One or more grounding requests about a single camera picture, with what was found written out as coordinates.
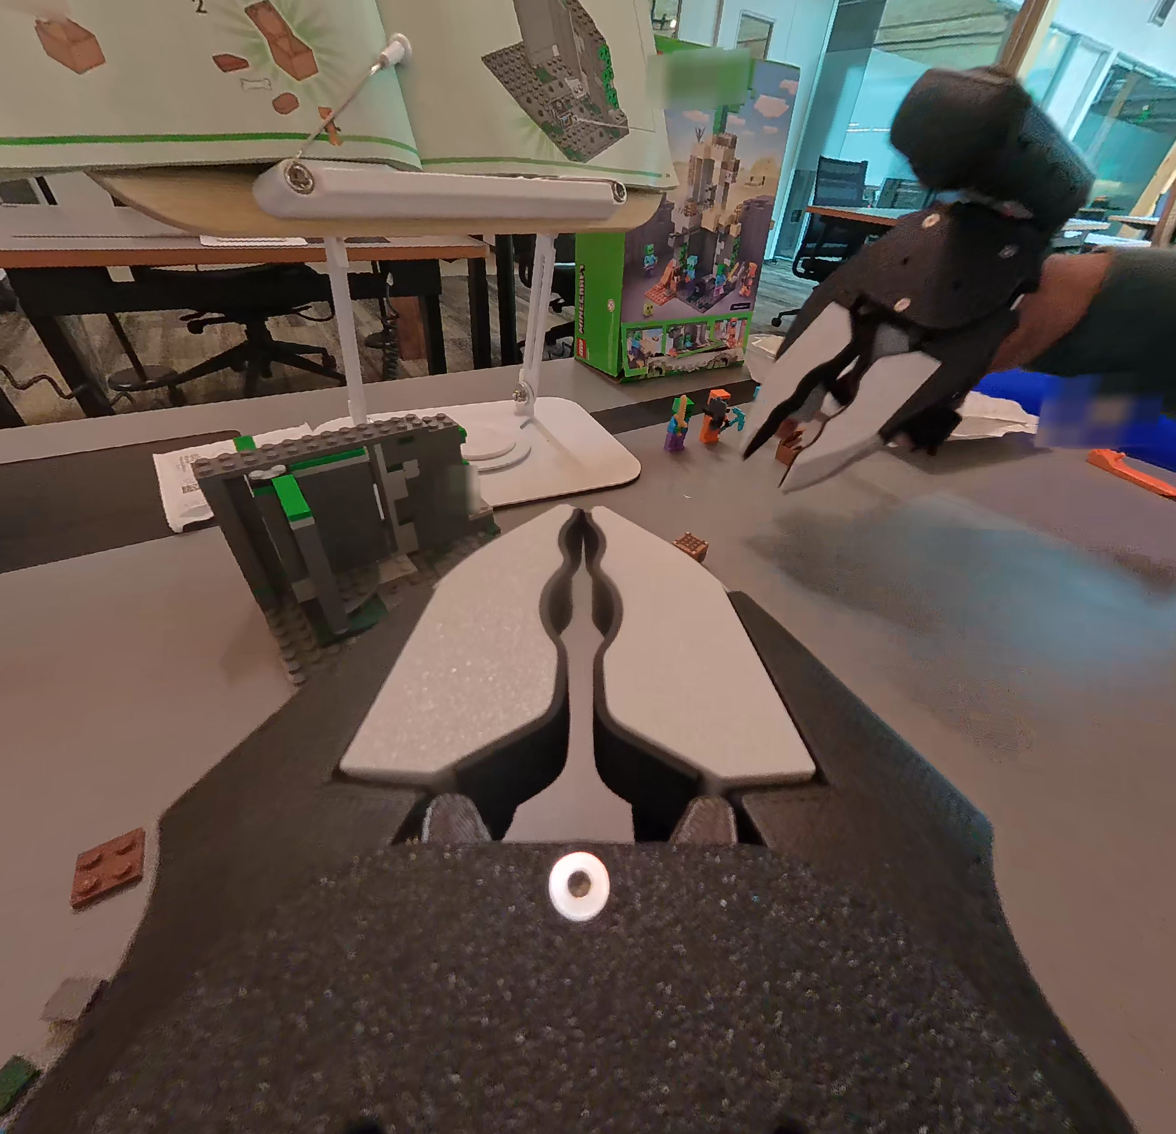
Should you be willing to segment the orange toy figure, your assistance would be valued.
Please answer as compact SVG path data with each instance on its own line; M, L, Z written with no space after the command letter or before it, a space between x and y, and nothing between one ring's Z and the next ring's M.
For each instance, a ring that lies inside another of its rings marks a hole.
M702 407L704 418L698 441L704 446L715 446L729 428L743 434L746 412L732 403L732 395L727 389L712 389Z

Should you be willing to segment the pale green instruction booklet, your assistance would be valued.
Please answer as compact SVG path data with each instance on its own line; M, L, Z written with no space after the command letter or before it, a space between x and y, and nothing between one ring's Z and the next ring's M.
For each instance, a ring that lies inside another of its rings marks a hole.
M2 0L3 175L674 180L647 0Z

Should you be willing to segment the small white paper sheet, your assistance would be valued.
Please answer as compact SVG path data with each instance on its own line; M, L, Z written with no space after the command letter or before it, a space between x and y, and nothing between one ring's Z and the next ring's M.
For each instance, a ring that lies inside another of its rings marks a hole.
M312 427L303 423L292 428L276 430L254 437L234 435L216 442L200 443L195 447L156 454L153 461L158 480L160 500L170 530L176 534L183 534L191 528L200 528L214 523L214 512L195 477L197 462L238 453L241 449L239 441L249 441L257 447L268 447L309 437L311 434Z

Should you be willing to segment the pile of small toy bricks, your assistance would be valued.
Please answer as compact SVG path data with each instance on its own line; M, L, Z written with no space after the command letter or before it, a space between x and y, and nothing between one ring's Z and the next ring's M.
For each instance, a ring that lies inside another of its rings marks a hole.
M68 906L84 914L114 896L139 885L146 864L146 831L139 828L88 848L76 860ZM106 977L66 977L43 1005L39 1022L46 1028L37 1049L12 1053L2 1070L3 1130L29 1101L49 1067L77 1037L81 1021L108 986Z

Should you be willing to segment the grey desk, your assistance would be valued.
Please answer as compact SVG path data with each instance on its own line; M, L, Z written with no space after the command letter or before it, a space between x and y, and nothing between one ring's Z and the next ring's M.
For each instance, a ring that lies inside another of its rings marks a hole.
M773 454L662 450L605 504L786 627L990 820L1025 962L1141 1132L1174 1132L1174 504L1029 442L890 451L782 496ZM3 1058L115 970L147 887L89 917L77 854L150 828L292 693L220 536L3 577Z

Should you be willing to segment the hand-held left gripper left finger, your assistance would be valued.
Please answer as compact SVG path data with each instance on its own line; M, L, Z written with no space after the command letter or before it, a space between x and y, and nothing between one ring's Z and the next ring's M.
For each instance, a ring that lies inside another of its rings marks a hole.
M571 580L581 509L558 505L497 536L434 594L341 773L370 785L458 793L492 839L562 774L569 754Z

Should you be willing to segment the person's right forearm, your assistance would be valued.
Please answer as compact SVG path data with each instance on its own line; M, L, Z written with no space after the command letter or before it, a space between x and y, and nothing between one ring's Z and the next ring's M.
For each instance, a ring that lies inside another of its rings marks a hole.
M1175 252L1121 248L1078 327L1028 370L1043 376L1129 376L1174 392Z

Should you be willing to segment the white book stand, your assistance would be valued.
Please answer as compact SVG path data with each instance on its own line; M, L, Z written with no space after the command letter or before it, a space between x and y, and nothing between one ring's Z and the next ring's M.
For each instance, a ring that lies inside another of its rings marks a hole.
M493 505L581 495L605 489L608 480L596 454L613 438L578 404L543 401L539 396L546 312L555 266L554 238L582 231L590 222L615 229L627 202L627 188L611 179L486 176L397 172L341 161L307 160L316 140L351 106L377 75L409 61L412 48L401 34L388 38L370 69L345 102L323 119L299 152L264 172L253 185L254 200L272 218L304 229L324 222L324 254L335 324L343 351L343 374L351 423L370 416L361 377L358 334L349 285L346 237L361 219L417 222L428 234L446 222L459 231L536 234L534 284L528 302L523 366L512 405L482 403L465 408L469 465L490 482Z

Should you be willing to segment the wooden-top office desk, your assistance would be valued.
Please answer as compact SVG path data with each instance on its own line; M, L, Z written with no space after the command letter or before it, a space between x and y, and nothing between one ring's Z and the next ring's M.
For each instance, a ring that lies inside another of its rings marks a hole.
M913 215L905 210L875 210L875 208L843 208L832 206L809 204L805 208L808 215L840 219L852 225L860 225L874 229L894 227L902 218ZM1102 233L1110 230L1110 222L1071 218L1063 226L1064 233Z
M471 238L359 238L347 245L347 258L373 264L376 270L355 273L350 285L354 302L417 299L423 307L426 361L432 376L449 369L440 299L444 261L469 262L469 322L476 369L493 365L488 249ZM106 241L10 238L3 248L3 270L26 319L49 353L68 388L68 400L87 418L115 415L115 396L149 392L177 395L183 384L238 369L251 397L265 368L288 365L305 374L341 385L338 357L318 347L274 341L269 320L292 316L327 304L331 287L324 275L322 242L247 246L203 245L200 238L126 238ZM131 364L133 383L110 389L84 364L62 319L151 312L183 312L201 329L223 322L239 326L246 337L231 349L187 372L172 368L151 376Z

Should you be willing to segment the toy brick set box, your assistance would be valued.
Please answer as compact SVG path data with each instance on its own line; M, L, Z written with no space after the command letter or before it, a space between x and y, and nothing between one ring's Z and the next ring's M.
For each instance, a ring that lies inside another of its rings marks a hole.
M625 234L580 234L574 360L621 383L743 362L800 67L659 41L671 183Z

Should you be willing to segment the grey toy brick building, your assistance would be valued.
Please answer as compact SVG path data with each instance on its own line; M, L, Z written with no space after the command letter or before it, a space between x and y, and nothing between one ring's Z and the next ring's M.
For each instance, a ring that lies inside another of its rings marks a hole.
M405 414L193 466L293 686L497 534L467 428Z

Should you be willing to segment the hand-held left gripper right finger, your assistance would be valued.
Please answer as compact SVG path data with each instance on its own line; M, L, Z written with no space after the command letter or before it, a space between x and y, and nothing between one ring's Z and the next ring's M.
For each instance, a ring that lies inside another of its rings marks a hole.
M635 840L669 840L698 798L810 785L816 761L724 584L604 507L588 540L596 771Z

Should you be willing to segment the person's right hand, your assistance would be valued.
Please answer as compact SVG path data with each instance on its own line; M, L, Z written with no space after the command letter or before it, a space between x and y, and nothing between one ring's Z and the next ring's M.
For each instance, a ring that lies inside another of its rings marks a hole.
M1071 334L1094 303L1114 260L1113 252L1051 256L1037 289L1018 306L1017 327L1001 343L990 374L1026 368Z

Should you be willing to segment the blue plastic bin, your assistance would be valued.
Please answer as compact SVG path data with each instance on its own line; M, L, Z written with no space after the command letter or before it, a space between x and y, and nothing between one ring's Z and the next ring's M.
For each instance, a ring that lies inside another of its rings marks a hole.
M1106 449L1175 472L1175 422L1161 395L1129 376L1064 378L1025 370L986 377L976 392L1037 418L1041 449Z

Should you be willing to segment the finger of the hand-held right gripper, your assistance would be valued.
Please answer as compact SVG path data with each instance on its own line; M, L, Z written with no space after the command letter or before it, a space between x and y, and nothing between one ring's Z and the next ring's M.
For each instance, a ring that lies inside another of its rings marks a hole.
M910 351L886 356L860 377L856 396L833 411L832 393L817 388L790 418L801 431L801 449L781 481L785 495L809 489L885 446L882 431L943 365Z
M852 316L831 304L787 347L760 385L748 416L740 458L750 459L771 439L791 442L851 410L860 392L860 353L852 350Z

